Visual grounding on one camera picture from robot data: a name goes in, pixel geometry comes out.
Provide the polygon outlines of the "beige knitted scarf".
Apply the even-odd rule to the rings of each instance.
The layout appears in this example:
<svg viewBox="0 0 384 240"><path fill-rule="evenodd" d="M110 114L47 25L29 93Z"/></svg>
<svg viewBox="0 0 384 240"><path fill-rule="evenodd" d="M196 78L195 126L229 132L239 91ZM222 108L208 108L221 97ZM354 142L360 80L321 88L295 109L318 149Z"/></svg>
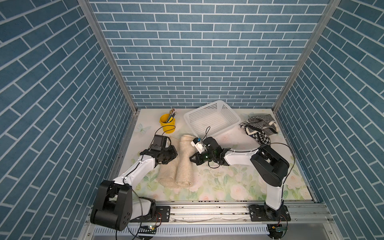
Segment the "beige knitted scarf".
<svg viewBox="0 0 384 240"><path fill-rule="evenodd" d="M191 145L195 136L182 135L173 138L172 145L175 146L178 156L167 165L160 165L157 182L169 189L190 188L194 185L194 167L190 161L197 150Z"/></svg>

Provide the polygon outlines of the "black white patterned cloth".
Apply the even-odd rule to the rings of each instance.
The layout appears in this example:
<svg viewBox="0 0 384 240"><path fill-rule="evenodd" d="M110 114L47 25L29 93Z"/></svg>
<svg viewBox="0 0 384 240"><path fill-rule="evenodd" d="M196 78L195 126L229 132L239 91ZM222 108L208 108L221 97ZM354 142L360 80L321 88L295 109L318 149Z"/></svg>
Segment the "black white patterned cloth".
<svg viewBox="0 0 384 240"><path fill-rule="evenodd" d="M240 123L245 133L255 139L258 144L270 145L271 135L278 134L280 128L271 115L255 115Z"/></svg>

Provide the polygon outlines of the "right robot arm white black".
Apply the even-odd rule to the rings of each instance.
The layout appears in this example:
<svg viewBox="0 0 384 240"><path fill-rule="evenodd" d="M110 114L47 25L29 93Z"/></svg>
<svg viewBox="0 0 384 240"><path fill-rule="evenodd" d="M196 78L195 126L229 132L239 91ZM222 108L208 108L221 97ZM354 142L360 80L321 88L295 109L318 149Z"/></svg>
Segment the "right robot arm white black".
<svg viewBox="0 0 384 240"><path fill-rule="evenodd" d="M265 210L273 213L281 210L284 204L283 185L290 164L270 145L262 145L254 150L234 150L222 148L212 137L204 140L195 138L191 141L191 145L197 152L190 157L190 161L197 166L214 162L219 166L254 167L267 184Z"/></svg>

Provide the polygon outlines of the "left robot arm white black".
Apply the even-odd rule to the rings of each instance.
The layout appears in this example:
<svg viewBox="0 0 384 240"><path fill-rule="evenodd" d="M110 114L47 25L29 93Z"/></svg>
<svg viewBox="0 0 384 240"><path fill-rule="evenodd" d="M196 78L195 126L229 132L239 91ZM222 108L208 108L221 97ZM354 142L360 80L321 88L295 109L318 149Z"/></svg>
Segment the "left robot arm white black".
<svg viewBox="0 0 384 240"><path fill-rule="evenodd" d="M169 137L154 135L150 147L140 152L138 161L120 176L100 184L90 216L91 223L122 231L132 220L139 222L153 220L156 214L156 201L138 196L134 199L134 188L157 165L166 165L177 155L177 150Z"/></svg>

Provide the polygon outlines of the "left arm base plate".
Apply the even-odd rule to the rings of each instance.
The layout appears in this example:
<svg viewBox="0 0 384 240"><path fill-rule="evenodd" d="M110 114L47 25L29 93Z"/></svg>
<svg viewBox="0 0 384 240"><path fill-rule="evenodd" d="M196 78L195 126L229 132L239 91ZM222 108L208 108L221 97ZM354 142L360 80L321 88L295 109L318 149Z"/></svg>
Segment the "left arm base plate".
<svg viewBox="0 0 384 240"><path fill-rule="evenodd" d="M151 209L150 212L145 216L130 220L133 223L154 223L154 222L165 222L168 223L171 215L170 206L156 206L155 209Z"/></svg>

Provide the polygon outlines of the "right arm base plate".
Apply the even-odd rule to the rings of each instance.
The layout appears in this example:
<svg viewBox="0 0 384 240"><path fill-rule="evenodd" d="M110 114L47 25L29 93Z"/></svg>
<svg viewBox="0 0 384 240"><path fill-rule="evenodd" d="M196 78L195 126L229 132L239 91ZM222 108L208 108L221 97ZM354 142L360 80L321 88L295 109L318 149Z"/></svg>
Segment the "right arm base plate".
<svg viewBox="0 0 384 240"><path fill-rule="evenodd" d="M274 210L266 204L250 205L249 212L252 222L291 221L288 208L284 204L278 210Z"/></svg>

